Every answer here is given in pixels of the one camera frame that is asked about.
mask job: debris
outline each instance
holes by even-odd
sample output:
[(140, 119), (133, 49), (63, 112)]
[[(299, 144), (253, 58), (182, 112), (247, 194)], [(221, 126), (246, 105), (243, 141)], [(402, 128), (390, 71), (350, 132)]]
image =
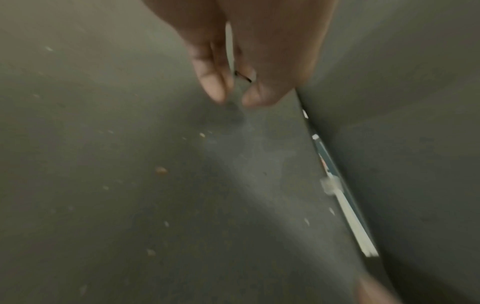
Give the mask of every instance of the debris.
[(169, 171), (163, 167), (155, 168), (155, 172), (161, 175), (167, 174)]
[(82, 287), (80, 287), (79, 291), (80, 291), (80, 296), (84, 296), (85, 293), (87, 292), (87, 288), (88, 286), (87, 285), (83, 285)]

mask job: dust particle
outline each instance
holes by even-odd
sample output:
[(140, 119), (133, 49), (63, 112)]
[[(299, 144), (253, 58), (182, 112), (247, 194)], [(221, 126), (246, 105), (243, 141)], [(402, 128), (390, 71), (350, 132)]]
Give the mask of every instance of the dust particle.
[(87, 285), (83, 285), (82, 287), (80, 287), (79, 291), (80, 291), (80, 296), (84, 296), (85, 293), (87, 292), (87, 288), (88, 286)]
[(155, 250), (153, 250), (153, 249), (147, 249), (147, 250), (146, 250), (146, 254), (147, 254), (148, 256), (156, 256), (156, 255), (157, 255), (157, 253), (156, 253)]
[(165, 175), (165, 174), (167, 174), (169, 171), (168, 171), (167, 169), (163, 168), (163, 167), (157, 167), (157, 168), (155, 168), (155, 172), (156, 172), (157, 174), (160, 174), (160, 175)]

